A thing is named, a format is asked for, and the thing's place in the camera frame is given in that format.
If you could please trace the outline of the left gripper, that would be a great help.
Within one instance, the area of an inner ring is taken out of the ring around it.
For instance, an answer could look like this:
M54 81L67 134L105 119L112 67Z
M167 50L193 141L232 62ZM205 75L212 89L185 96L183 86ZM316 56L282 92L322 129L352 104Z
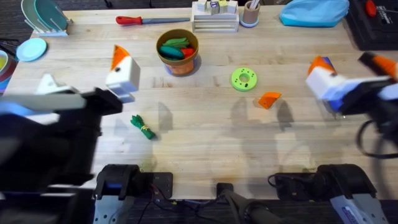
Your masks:
M110 91L95 88L80 94L76 88L46 73L40 79L36 95L1 97L1 124L19 123L27 116L50 113L57 113L62 124L100 124L103 116L120 113L123 103L135 101L131 93L139 90L140 74L141 68L127 50L115 45L105 81Z

